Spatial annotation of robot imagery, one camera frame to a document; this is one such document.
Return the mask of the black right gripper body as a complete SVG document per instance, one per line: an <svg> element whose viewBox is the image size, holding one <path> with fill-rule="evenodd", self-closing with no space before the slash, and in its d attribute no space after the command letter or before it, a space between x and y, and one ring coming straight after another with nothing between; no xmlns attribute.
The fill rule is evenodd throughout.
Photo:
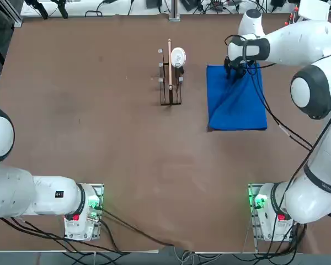
<svg viewBox="0 0 331 265"><path fill-rule="evenodd" d="M230 71L230 70L246 70L247 69L247 64L246 62L235 62L229 59L228 56L225 57L224 59L224 68L226 71Z"/></svg>

